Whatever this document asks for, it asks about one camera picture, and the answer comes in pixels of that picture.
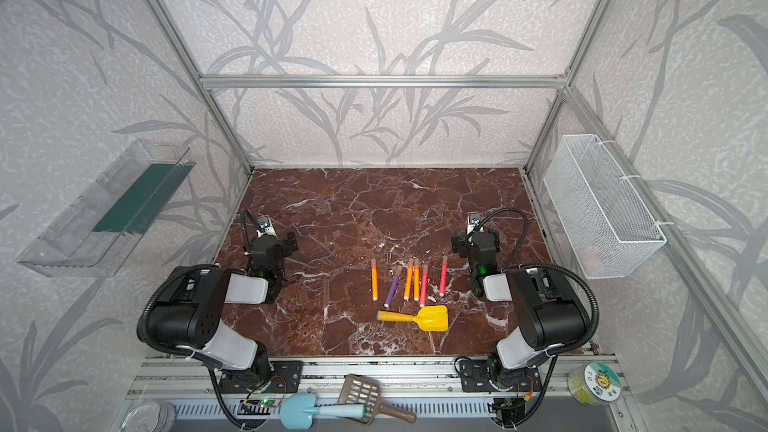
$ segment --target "basket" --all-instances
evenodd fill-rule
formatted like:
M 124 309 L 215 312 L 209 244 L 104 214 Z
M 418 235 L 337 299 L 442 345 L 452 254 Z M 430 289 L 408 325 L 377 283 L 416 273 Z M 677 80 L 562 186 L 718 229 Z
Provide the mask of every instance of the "basket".
M 602 141 L 562 136 L 544 184 L 587 278 L 626 277 L 667 238 Z

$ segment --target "purple marker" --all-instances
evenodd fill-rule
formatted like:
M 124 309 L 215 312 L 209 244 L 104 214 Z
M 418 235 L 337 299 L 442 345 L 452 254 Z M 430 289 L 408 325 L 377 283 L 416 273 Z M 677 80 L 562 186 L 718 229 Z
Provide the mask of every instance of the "purple marker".
M 397 290 L 397 283 L 400 282 L 400 272 L 402 272 L 402 265 L 397 266 L 395 271 L 395 277 L 392 278 L 392 286 L 389 288 L 389 293 L 384 301 L 384 308 L 389 308 L 389 304 L 392 303 L 392 298 L 395 297 L 395 291 Z

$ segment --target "pink marker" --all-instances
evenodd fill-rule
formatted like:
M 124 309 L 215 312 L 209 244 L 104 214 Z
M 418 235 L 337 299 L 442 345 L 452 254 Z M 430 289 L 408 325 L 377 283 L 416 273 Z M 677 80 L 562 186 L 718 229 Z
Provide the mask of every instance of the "pink marker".
M 424 264 L 424 275 L 422 275 L 422 296 L 421 300 L 418 302 L 419 307 L 424 307 L 427 305 L 427 271 L 429 270 L 429 265 Z
M 448 256 L 442 256 L 442 273 L 440 274 L 440 297 L 446 294 L 446 274 L 448 273 Z

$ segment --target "wall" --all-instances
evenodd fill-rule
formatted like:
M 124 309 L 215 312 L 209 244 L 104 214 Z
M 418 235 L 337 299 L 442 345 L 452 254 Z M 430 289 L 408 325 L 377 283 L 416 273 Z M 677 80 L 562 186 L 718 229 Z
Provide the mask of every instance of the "wall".
M 106 430 L 146 353 L 144 301 L 207 260 L 246 177 L 141 0 L 0 0 L 0 428 Z M 197 162 L 112 278 L 15 258 L 135 139 Z
M 765 0 L 618 0 L 575 81 L 764 344 L 766 24 Z M 558 137 L 583 131 L 566 109 L 533 170 L 540 193 Z M 601 349 L 620 356 L 650 430 L 768 430 L 768 411 L 663 252 L 590 284 L 606 311 Z
M 353 75 L 560 74 L 595 1 L 164 0 L 203 73 Z M 553 96 L 427 89 L 217 95 L 254 163 L 272 166 L 520 165 Z

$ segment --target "brown slotted scoop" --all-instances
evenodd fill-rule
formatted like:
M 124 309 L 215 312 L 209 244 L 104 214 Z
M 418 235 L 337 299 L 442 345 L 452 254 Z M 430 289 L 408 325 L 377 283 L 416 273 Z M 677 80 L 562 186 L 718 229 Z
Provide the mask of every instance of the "brown slotted scoop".
M 416 414 L 389 405 L 382 400 L 381 386 L 373 379 L 348 374 L 344 380 L 344 387 L 337 404 L 363 404 L 366 406 L 366 415 L 361 419 L 350 418 L 355 422 L 368 425 L 373 422 L 376 414 L 391 415 L 394 418 L 407 420 L 411 424 L 416 422 Z

